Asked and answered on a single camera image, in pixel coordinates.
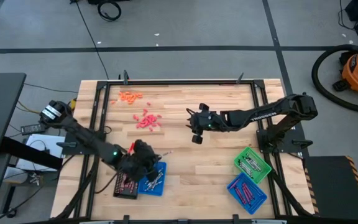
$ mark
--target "small red piece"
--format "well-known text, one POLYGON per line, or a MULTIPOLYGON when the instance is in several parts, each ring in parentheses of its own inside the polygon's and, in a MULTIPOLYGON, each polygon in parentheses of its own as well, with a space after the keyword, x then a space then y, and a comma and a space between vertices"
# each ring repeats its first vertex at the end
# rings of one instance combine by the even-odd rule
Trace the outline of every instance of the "small red piece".
POLYGON ((128 153, 131 153, 132 150, 134 150, 134 147, 135 147, 135 143, 132 142, 131 147, 130 147, 129 150, 128 150, 128 153))

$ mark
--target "desk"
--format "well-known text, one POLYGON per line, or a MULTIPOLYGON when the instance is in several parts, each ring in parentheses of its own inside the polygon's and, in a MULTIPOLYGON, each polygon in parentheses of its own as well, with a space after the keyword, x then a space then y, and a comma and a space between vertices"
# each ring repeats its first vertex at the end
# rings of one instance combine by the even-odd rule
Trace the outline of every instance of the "desk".
MULTIPOLYGON (((284 96, 279 79, 264 82, 269 102, 284 96)), ((74 117, 85 127, 90 125, 96 83, 81 82, 74 117)), ((217 111, 253 108, 250 88, 241 85, 113 86, 109 99, 117 102, 108 105, 106 126, 111 127, 112 132, 107 135, 107 141, 128 149, 133 141, 142 139, 158 154, 169 150, 174 150, 174 153, 163 158, 167 163, 167 176, 162 197, 139 195, 137 200, 114 198, 114 181, 103 193, 94 196, 92 220, 122 220, 124 215, 130 215, 131 220, 230 219, 232 214, 238 214, 239 218, 274 217, 267 179, 259 186, 268 195, 268 200, 252 216, 226 190, 227 184, 239 173, 233 164, 235 156, 246 146, 259 151, 255 135, 257 124, 250 123, 238 132, 204 132, 202 145, 191 142, 193 134, 185 127, 189 117, 185 108, 197 110, 201 102, 217 111), (144 97, 128 105, 118 100, 120 91, 143 93, 144 97), (132 115, 141 114, 143 108, 147 108, 149 113, 162 115, 161 128, 155 127, 153 132, 136 129, 132 115)), ((276 116, 273 122, 280 119, 282 116, 276 116)), ((281 154, 281 157, 288 188, 307 211, 314 213, 301 160, 288 154, 281 154)), ((75 156, 63 168, 51 217, 58 215, 76 192, 82 162, 83 156, 75 156)), ((96 190, 101 189, 114 173, 108 166, 99 163, 96 190)), ((278 187, 276 189, 280 212, 284 214, 281 192, 278 187)), ((81 215, 85 215, 87 192, 83 198, 81 215)))

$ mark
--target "black cable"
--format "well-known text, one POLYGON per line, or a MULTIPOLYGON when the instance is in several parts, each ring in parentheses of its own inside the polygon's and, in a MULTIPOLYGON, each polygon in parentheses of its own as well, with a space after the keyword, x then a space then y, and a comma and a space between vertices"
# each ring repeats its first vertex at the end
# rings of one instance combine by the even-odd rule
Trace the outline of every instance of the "black cable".
POLYGON ((116 3, 113 0, 103 0, 98 4, 98 13, 99 13, 99 16, 102 17, 103 20, 108 21, 108 22, 113 22, 121 17, 121 7, 119 7, 118 3, 116 3), (116 17, 109 16, 109 14, 107 14, 106 12, 104 12, 101 9, 101 7, 104 4, 112 4, 114 7, 116 7, 118 9, 118 15, 116 17))
POLYGON ((333 47, 332 49, 329 49, 325 51, 320 57, 317 58, 316 62, 313 65, 313 68, 311 70, 311 79, 313 81, 314 86, 316 89, 327 99, 331 100, 332 102, 336 103, 339 106, 342 106, 344 108, 347 108, 352 111, 358 112, 358 105, 355 105, 353 103, 349 103, 347 101, 344 101, 340 99, 339 97, 335 96, 334 94, 330 93, 325 87, 321 84, 319 78, 318 78, 318 69, 321 65, 321 63, 330 55, 333 53, 336 53, 338 51, 349 51, 354 54, 358 54, 358 46, 356 45, 350 45, 350 44, 344 44, 339 45, 336 47, 333 47))
POLYGON ((11 124, 9 124, 9 125, 10 125, 11 128, 15 129, 16 131, 18 131, 18 132, 20 132, 20 133, 22 132, 21 130, 15 128, 13 125, 11 125, 11 124))
POLYGON ((114 174, 114 175, 111 177, 111 179, 109 180, 109 182, 107 182, 106 186, 104 186, 104 187, 103 187, 101 190, 99 190, 99 191, 95 191, 94 193, 95 193, 95 194, 100 194, 101 192, 103 192, 104 190, 106 190, 106 188, 109 187, 109 185, 111 184, 111 182, 116 178, 117 174, 118 174, 118 171, 116 172, 116 174, 114 174))
MULTIPOLYGON (((49 168, 40 169, 40 170, 38 170, 38 171, 43 171, 43 170, 47 170, 47 169, 49 169, 49 168)), ((17 176, 17 175, 22 175, 22 174, 25 174, 25 173, 27 173, 27 171, 24 171, 23 173, 20 173, 20 174, 14 174, 14 175, 7 176, 7 177, 3 178, 2 180, 0 180, 0 182, 3 182, 5 179, 11 178, 11 177, 15 177, 15 176, 17 176)))
POLYGON ((33 85, 33 84, 28 84, 28 83, 25 83, 25 85, 32 86, 32 87, 37 87, 37 88, 43 88, 45 90, 50 90, 50 91, 57 91, 57 92, 60 92, 60 93, 78 93, 78 92, 70 91, 70 90, 54 90, 54 89, 51 89, 51 88, 47 88, 47 87, 43 87, 43 86, 37 86, 37 85, 33 85))
POLYGON ((0 215, 0 219, 4 218, 5 216, 7 216, 8 214, 10 214, 12 211, 18 209, 20 206, 22 206, 23 204, 25 204, 26 202, 28 202, 32 197, 34 197, 43 187, 45 187, 46 183, 43 184, 38 190, 36 190, 30 197, 28 197, 27 199, 25 199, 22 203, 18 204, 16 207, 10 208, 9 211, 7 211, 6 213, 0 215))
MULTIPOLYGON (((33 142, 31 142, 30 144, 29 144, 29 146, 31 147, 31 145, 33 144, 33 143, 35 143, 35 142, 42 142, 42 144, 44 144, 44 149, 43 149, 43 151, 46 151, 47 150, 47 145, 45 144, 45 142, 43 141, 43 140, 35 140, 35 141, 33 141, 33 142)), ((36 168, 35 168, 35 164, 34 164, 34 162, 32 162, 32 166, 34 167, 34 171, 38 171, 36 168)))
POLYGON ((18 136, 18 135, 20 135, 20 134, 22 134, 22 133, 15 134, 15 135, 12 135, 12 136, 6 136, 6 137, 7 137, 7 138, 13 138, 13 137, 16 137, 16 136, 18 136))
POLYGON ((339 7, 341 8, 341 10, 338 12, 338 24, 343 28, 358 32, 358 30, 356 30, 356 26, 358 25, 358 22, 356 22, 353 25, 353 28, 346 26, 345 23, 343 22, 343 11, 344 11, 344 9, 342 8, 342 0, 339 0, 339 7))
MULTIPOLYGON (((62 171, 63 167, 67 164, 67 162, 70 161, 73 157, 74 157, 74 155, 70 156, 70 157, 62 164, 61 168, 59 169, 59 173, 60 173, 60 171, 62 171)), ((18 204, 16 207, 11 208, 11 209, 9 209, 9 211, 7 211, 6 213, 0 215, 0 219, 4 218, 4 217, 7 216, 8 214, 10 214, 12 211, 17 210, 20 206, 22 206, 23 204, 25 204, 26 202, 28 202, 28 201, 29 201, 32 197, 34 197, 43 187, 45 187, 45 185, 46 185, 47 183, 43 184, 43 185, 42 185, 38 190, 36 190, 30 197, 28 197, 27 199, 25 199, 23 202, 21 202, 20 204, 18 204)))
POLYGON ((107 70, 106 70, 106 67, 104 66, 103 60, 102 60, 102 58, 100 57, 98 47, 96 46, 96 44, 95 44, 95 42, 94 42, 94 40, 93 40, 93 37, 92 37, 91 31, 89 30, 88 25, 86 25, 86 22, 85 22, 84 16, 82 15, 82 12, 81 12, 81 9, 80 9, 80 6, 78 5, 78 2, 75 2, 75 4, 77 5, 78 11, 80 12, 80 15, 81 15, 82 21, 83 21, 83 22, 84 22, 84 24, 85 24, 86 30, 88 31, 89 36, 91 37, 91 40, 92 40, 92 43, 93 43, 94 49, 95 49, 96 53, 98 54, 98 57, 99 57, 100 63, 102 63, 102 66, 103 66, 104 72, 106 73, 106 77, 107 77, 107 79, 109 80, 109 79, 110 79, 110 78, 109 78, 109 74, 107 73, 107 70))

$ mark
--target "black hose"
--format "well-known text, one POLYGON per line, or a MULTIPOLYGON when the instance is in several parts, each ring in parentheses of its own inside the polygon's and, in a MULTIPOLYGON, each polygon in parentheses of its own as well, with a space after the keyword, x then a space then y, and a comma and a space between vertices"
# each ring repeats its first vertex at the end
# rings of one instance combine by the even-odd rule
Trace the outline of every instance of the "black hose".
POLYGON ((314 63, 311 70, 311 79, 316 89, 327 99, 331 100, 339 106, 358 112, 358 105, 344 101, 330 93, 323 87, 323 85, 320 83, 320 80, 318 79, 318 68, 320 67, 321 63, 331 54, 343 50, 358 54, 358 46, 351 44, 338 45, 330 50, 325 51, 320 57, 317 58, 317 61, 314 63))
POLYGON ((116 3, 113 0, 103 0, 98 4, 98 13, 99 13, 100 17, 102 17, 102 19, 104 19, 105 21, 112 22, 112 21, 116 21, 118 18, 121 17, 121 8, 119 7, 118 3, 116 3), (112 4, 114 7, 116 7, 118 9, 118 15, 116 17, 109 16, 109 14, 107 14, 106 12, 103 12, 103 10, 101 9, 102 5, 107 4, 107 3, 112 4))

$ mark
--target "vacuum hose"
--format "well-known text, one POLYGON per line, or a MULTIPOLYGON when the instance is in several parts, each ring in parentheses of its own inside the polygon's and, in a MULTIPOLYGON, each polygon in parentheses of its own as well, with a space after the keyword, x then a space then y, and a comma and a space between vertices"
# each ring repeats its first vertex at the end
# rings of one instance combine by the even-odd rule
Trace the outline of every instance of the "vacuum hose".
POLYGON ((311 79, 316 89, 327 99, 331 100, 339 106, 358 112, 358 105, 346 102, 338 98, 334 94, 330 93, 329 91, 327 91, 327 89, 323 87, 323 85, 320 83, 320 80, 318 79, 318 68, 320 67, 321 63, 331 54, 343 50, 358 54, 358 46, 351 44, 338 45, 330 50, 325 51, 320 57, 317 58, 317 61, 314 63, 313 68, 311 70, 311 79))

